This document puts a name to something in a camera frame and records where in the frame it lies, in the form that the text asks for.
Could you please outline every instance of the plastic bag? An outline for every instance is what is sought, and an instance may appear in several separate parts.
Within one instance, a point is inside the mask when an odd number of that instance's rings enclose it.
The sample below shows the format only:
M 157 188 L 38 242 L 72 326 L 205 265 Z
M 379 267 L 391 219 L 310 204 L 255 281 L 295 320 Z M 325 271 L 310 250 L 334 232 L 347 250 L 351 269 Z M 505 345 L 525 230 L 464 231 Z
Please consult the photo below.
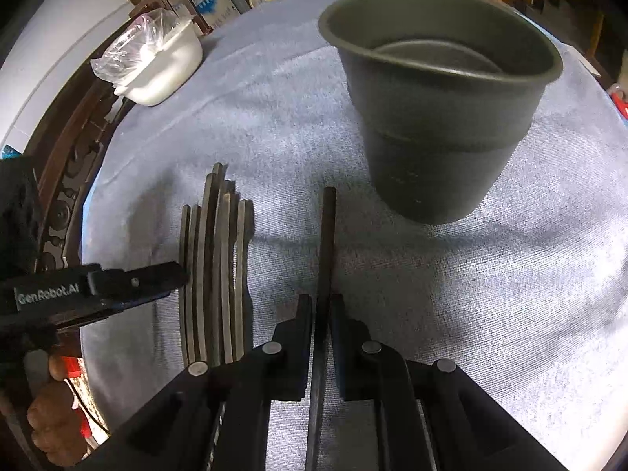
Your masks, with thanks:
M 150 63 L 181 20 L 172 10 L 155 9 L 142 14 L 102 54 L 91 61 L 93 73 L 115 85 L 125 85 L 131 75 Z

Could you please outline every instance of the black cable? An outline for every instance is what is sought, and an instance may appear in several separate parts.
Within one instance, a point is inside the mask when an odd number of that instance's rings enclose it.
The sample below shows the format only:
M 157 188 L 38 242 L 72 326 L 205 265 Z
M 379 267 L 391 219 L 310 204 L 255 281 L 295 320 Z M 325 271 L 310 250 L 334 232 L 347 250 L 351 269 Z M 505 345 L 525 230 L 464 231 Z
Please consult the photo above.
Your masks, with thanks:
M 100 422 L 94 417 L 94 415 L 91 413 L 91 411 L 89 409 L 87 409 L 87 406 L 85 405 L 85 403 L 83 402 L 83 399 L 80 397 L 79 392 L 77 391 L 77 389 L 74 387 L 73 383 L 71 382 L 70 379 L 65 379 L 65 382 L 67 383 L 68 386 L 70 386 L 70 389 L 72 390 L 72 392 L 74 393 L 74 396 L 78 399 L 78 403 L 80 404 L 80 406 L 83 408 L 83 410 L 85 411 L 85 413 L 87 414 L 87 416 L 89 416 L 90 418 L 92 418 L 92 421 L 98 425 L 100 427 L 100 429 L 105 432 L 105 434 L 107 434 L 107 437 L 111 436 L 111 434 L 109 433 L 109 431 L 104 428 Z

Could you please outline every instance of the gray plastic cup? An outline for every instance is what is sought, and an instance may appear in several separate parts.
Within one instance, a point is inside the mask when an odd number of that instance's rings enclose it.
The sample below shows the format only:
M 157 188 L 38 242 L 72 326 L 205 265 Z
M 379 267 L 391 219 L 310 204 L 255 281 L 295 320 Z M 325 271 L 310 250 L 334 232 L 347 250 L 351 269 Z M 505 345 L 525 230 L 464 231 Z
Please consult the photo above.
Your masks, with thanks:
M 338 0 L 318 29 L 340 53 L 379 196 L 422 223 L 473 212 L 563 69 L 499 2 Z

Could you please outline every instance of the bundle of chopsticks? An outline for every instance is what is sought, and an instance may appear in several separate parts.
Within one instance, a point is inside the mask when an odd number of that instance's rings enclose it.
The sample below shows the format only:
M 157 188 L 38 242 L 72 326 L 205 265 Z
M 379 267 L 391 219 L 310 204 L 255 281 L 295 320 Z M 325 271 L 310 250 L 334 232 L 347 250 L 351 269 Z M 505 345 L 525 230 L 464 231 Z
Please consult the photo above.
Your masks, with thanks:
M 225 170 L 216 163 L 205 180 L 202 205 L 181 211 L 179 262 L 188 273 L 179 290 L 184 366 L 201 360 L 216 367 L 252 349 L 247 261 L 253 205 L 240 200 Z

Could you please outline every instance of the cup rim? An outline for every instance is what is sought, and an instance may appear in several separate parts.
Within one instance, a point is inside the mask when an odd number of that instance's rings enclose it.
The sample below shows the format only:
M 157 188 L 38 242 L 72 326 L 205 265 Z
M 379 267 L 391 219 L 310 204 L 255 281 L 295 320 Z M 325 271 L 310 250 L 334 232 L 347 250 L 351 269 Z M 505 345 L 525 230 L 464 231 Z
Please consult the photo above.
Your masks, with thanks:
M 545 70 L 542 73 L 533 75 L 514 75 L 507 73 L 466 71 L 463 69 L 454 69 L 449 67 L 432 65 L 418 60 L 401 59 L 392 55 L 378 53 L 377 51 L 367 49 L 366 47 L 357 46 L 356 44 L 353 44 L 347 40 L 341 39 L 340 37 L 332 33 L 329 28 L 329 19 L 331 18 L 331 16 L 338 10 L 338 8 L 350 1 L 351 0 L 336 0 L 334 3 L 329 5 L 318 18 L 318 31 L 323 36 L 323 39 L 329 42 L 329 44 L 337 48 L 348 50 L 349 52 L 354 53 L 354 55 L 362 56 L 364 58 L 384 62 L 387 64 L 397 65 L 400 67 L 413 68 L 416 70 L 428 71 L 431 73 L 447 75 L 456 78 L 472 78 L 474 80 L 496 81 L 500 83 L 511 84 L 548 84 L 558 79 L 563 71 L 563 59 L 557 47 L 549 39 L 549 37 L 545 35 L 542 31 L 540 31 L 535 25 L 530 23 L 530 21 L 528 21 L 522 15 L 519 15 L 519 13 L 515 9 L 511 9 L 511 7 L 507 6 L 506 4 L 498 5 L 496 3 L 487 2 L 485 0 L 474 0 L 475 2 L 483 5 L 492 5 L 496 9 L 499 9 L 501 12 L 509 13 L 512 18 L 519 20 L 521 25 L 527 27 L 530 33 L 535 34 L 539 39 L 541 39 L 541 41 L 545 43 L 546 47 L 550 51 L 550 54 L 552 55 L 552 66 L 549 69 Z

